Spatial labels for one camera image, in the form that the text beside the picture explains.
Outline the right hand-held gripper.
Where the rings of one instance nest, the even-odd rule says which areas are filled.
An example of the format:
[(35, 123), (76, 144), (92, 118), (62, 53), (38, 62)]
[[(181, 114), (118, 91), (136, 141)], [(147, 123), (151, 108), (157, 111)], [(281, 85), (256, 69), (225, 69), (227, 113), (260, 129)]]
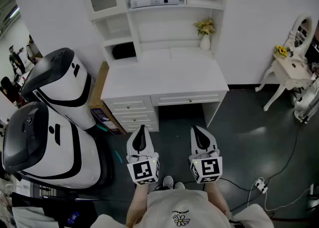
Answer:
[(222, 175), (222, 157), (219, 156), (215, 137), (194, 125), (190, 130), (190, 170), (197, 184), (217, 181)]

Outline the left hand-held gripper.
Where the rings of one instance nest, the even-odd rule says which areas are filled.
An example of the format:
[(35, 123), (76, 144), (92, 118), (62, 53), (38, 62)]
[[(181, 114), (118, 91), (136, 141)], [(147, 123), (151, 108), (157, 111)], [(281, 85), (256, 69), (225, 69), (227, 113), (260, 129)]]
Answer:
[(127, 148), (137, 153), (142, 151), (149, 153), (127, 156), (127, 168), (132, 181), (136, 185), (158, 182), (160, 174), (159, 154), (154, 152), (150, 132), (146, 125), (141, 125), (132, 133), (127, 142)]

